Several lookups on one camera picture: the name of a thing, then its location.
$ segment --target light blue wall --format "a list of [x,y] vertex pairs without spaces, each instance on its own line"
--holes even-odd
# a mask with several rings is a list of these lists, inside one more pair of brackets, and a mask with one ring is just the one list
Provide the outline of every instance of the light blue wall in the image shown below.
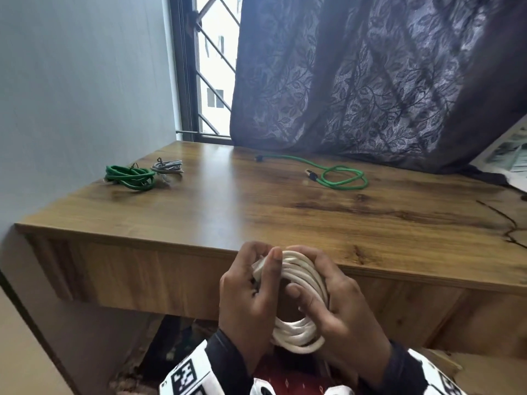
[[60,302],[10,228],[176,139],[166,4],[0,0],[0,269],[86,395],[104,393],[146,315]]

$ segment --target green cable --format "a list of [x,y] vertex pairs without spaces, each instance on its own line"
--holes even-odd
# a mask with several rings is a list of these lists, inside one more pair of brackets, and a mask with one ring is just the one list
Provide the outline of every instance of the green cable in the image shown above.
[[118,182],[132,190],[148,191],[154,188],[155,172],[150,169],[141,169],[139,166],[134,167],[125,166],[107,166],[106,176],[104,179],[107,182]]
[[[318,165],[314,162],[311,162],[310,160],[299,158],[298,156],[291,156],[291,155],[273,155],[273,154],[267,154],[267,155],[257,155],[255,160],[257,162],[261,162],[264,160],[264,158],[275,158],[275,159],[292,159],[297,160],[299,162],[314,166],[316,168],[319,168],[322,170],[322,173],[320,174],[320,177],[315,172],[312,172],[310,170],[306,170],[306,174],[308,177],[313,180],[314,182],[317,182],[318,184],[332,188],[333,190],[362,190],[368,185],[368,180],[364,176],[364,172],[360,171],[358,169],[353,169],[350,167],[347,167],[346,165],[335,165],[332,167],[325,167]],[[331,182],[328,179],[326,179],[326,175],[329,172],[350,172],[355,174],[355,176],[350,177],[349,179],[342,180],[339,182]],[[346,186],[346,184],[349,184],[351,182],[354,182],[355,180],[362,180],[362,184],[353,185],[353,186]]]

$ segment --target person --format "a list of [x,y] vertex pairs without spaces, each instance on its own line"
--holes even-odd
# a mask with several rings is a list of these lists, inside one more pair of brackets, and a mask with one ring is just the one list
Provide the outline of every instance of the person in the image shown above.
[[[319,356],[346,377],[357,377],[364,395],[464,395],[428,359],[390,342],[357,283],[324,252],[303,245],[287,249],[311,259],[324,278],[329,308],[303,287],[290,283],[286,293],[313,320],[325,338]],[[256,289],[252,265],[266,256]],[[261,242],[241,246],[220,280],[219,328],[179,363],[160,385],[160,395],[275,395],[268,380],[253,378],[274,328],[281,279],[282,250]],[[349,395],[348,386],[303,385],[295,393]]]

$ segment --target red fabric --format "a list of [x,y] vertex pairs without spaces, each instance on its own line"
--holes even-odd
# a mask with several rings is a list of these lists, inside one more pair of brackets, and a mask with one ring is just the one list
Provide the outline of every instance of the red fabric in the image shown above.
[[324,395],[332,386],[329,378],[284,370],[278,359],[268,355],[260,361],[254,376],[269,382],[276,395]]

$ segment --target hand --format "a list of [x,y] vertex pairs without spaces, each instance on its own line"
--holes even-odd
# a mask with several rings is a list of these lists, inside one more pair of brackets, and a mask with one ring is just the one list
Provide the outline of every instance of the hand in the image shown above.
[[347,375],[356,371],[374,389],[379,389],[392,346],[357,282],[347,277],[322,251],[303,245],[287,248],[306,255],[326,281],[329,310],[309,291],[291,283],[287,294],[294,298],[325,339],[321,355]]
[[[267,255],[257,291],[252,283],[252,265]],[[282,250],[253,241],[241,246],[220,280],[219,327],[238,348],[250,375],[273,335],[281,272]]]

